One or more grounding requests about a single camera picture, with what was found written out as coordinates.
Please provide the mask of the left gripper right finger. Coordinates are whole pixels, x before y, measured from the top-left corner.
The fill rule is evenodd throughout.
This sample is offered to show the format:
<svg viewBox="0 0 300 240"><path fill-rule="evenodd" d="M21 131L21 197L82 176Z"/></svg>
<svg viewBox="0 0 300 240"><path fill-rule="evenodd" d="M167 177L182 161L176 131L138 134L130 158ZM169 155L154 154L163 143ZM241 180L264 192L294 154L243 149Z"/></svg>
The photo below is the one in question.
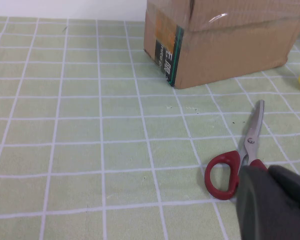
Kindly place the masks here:
<svg viewBox="0 0 300 240"><path fill-rule="evenodd" d="M271 165L268 173L300 208L300 175L280 165Z"/></svg>

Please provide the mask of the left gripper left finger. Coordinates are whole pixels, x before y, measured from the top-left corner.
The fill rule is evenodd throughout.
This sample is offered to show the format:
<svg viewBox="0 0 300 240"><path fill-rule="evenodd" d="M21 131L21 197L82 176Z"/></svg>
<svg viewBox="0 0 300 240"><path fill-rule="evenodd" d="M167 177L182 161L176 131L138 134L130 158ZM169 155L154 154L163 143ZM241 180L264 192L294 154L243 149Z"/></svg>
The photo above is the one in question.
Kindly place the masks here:
<svg viewBox="0 0 300 240"><path fill-rule="evenodd" d="M300 240L300 207L267 170L245 166L236 213L243 240Z"/></svg>

